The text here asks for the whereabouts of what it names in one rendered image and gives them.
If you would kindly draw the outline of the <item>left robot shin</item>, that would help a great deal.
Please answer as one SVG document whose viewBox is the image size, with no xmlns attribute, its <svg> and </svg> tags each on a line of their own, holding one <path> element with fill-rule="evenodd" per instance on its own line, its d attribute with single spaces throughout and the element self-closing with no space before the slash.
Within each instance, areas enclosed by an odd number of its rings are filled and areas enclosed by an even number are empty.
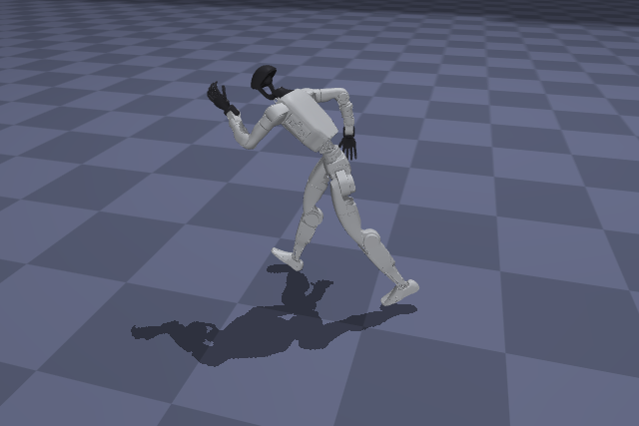
<svg viewBox="0 0 639 426">
<path fill-rule="evenodd" d="M 359 248 L 371 260 L 371 262 L 382 273 L 386 274 L 386 276 L 399 287 L 399 290 L 407 287 L 407 284 L 395 267 L 394 259 L 384 247 L 383 243 L 380 242 L 376 234 L 370 233 L 366 235 L 363 239 L 363 245 L 365 248 L 362 248 L 358 244 Z M 403 286 L 404 284 L 405 286 Z"/>
</svg>

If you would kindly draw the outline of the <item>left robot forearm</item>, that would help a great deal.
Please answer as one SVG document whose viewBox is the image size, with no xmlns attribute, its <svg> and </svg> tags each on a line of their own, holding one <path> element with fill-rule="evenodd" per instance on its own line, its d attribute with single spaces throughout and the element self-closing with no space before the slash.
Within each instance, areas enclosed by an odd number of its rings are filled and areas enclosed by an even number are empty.
<svg viewBox="0 0 639 426">
<path fill-rule="evenodd" d="M 235 140 L 244 146 L 249 141 L 249 135 L 247 134 L 249 132 L 242 122 L 241 113 L 236 116 L 232 111 L 228 111 L 227 117 L 229 119 L 229 126 L 234 132 Z"/>
</svg>

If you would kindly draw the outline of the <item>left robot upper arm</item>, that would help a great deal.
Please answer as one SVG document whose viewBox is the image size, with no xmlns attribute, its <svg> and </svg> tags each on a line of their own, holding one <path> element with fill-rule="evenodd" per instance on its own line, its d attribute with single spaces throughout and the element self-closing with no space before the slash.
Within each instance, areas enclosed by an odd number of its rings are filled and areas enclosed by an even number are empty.
<svg viewBox="0 0 639 426">
<path fill-rule="evenodd" d="M 289 112 L 288 107 L 284 103 L 269 106 L 262 118 L 256 123 L 249 135 L 249 141 L 242 146 L 245 149 L 254 149 L 258 142 L 264 138 L 267 133 L 274 127 L 281 124 Z"/>
</svg>

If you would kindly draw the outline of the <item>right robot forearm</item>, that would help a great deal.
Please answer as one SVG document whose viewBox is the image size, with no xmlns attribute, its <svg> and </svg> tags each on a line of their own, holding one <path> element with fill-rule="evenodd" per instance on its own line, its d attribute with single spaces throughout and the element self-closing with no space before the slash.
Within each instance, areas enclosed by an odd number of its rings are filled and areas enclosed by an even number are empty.
<svg viewBox="0 0 639 426">
<path fill-rule="evenodd" d="M 339 110 L 341 111 L 341 116 L 343 117 L 344 124 L 344 134 L 345 135 L 353 135 L 353 125 L 354 125 L 354 117 L 352 112 L 352 103 L 348 101 L 346 104 L 342 105 L 338 103 Z"/>
</svg>

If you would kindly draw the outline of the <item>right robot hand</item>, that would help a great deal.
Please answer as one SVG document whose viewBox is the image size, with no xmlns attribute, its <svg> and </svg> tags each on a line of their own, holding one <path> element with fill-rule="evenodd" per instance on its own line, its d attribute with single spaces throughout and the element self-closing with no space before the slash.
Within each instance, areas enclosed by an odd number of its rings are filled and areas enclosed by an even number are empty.
<svg viewBox="0 0 639 426">
<path fill-rule="evenodd" d="M 346 157 L 348 159 L 348 149 L 350 149 L 350 160 L 352 161 L 352 148 L 354 150 L 354 158 L 356 159 L 356 142 L 354 139 L 354 127 L 353 127 L 353 135 L 345 135 L 344 134 L 344 127 L 343 127 L 343 138 L 342 141 L 339 143 L 338 147 L 340 148 L 342 146 L 342 151 L 344 153 L 344 150 L 346 149 Z"/>
</svg>

